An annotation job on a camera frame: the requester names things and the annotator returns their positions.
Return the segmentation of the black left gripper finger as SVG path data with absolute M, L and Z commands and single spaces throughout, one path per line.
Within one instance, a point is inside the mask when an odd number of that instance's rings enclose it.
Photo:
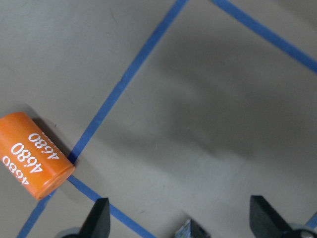
M 107 238 L 110 234 L 110 208 L 108 198 L 96 200 L 81 227 L 79 238 Z

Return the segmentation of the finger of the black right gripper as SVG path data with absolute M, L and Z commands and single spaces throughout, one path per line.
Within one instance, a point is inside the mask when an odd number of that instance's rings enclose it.
M 256 238 L 281 238 L 291 226 L 261 195 L 251 195 L 249 225 Z

